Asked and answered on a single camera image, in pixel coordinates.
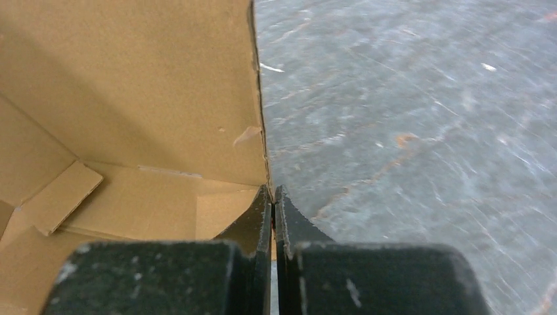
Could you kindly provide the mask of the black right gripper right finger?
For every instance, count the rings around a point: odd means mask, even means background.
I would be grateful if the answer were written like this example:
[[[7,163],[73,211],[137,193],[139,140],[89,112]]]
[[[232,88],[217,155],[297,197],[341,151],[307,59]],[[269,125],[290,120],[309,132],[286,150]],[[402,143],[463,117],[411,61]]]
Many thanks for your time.
[[[470,263],[440,243],[340,243],[275,191],[281,314],[488,314]]]

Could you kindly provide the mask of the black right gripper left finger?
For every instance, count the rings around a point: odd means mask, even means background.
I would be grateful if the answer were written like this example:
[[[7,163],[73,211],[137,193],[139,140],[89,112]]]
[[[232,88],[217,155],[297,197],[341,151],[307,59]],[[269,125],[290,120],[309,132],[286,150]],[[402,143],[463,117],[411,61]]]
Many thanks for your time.
[[[210,241],[94,241],[64,262],[43,314],[268,314],[272,196]]]

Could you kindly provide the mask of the brown cardboard box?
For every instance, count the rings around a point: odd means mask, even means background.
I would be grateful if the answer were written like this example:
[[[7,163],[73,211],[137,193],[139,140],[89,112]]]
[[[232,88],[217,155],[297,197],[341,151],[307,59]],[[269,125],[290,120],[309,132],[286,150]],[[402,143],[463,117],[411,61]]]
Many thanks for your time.
[[[269,187],[253,1],[1,2],[1,313],[89,242],[210,241]]]

